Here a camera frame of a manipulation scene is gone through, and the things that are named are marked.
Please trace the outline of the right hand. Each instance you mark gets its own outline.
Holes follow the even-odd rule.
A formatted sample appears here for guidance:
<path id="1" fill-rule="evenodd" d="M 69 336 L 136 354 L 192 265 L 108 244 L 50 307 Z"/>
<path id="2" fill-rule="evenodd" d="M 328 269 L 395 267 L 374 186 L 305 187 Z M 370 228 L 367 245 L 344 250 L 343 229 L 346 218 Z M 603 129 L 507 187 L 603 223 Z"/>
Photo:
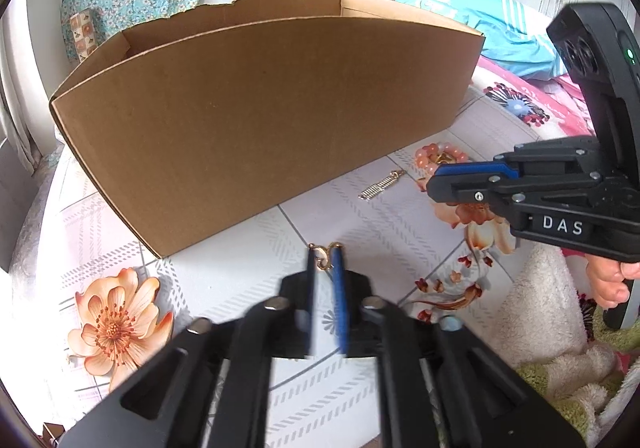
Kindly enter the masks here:
<path id="1" fill-rule="evenodd" d="M 640 264 L 625 264 L 594 255 L 586 258 L 586 274 L 597 304 L 603 309 L 611 309 L 626 303 L 630 295 L 626 282 L 639 278 Z"/>

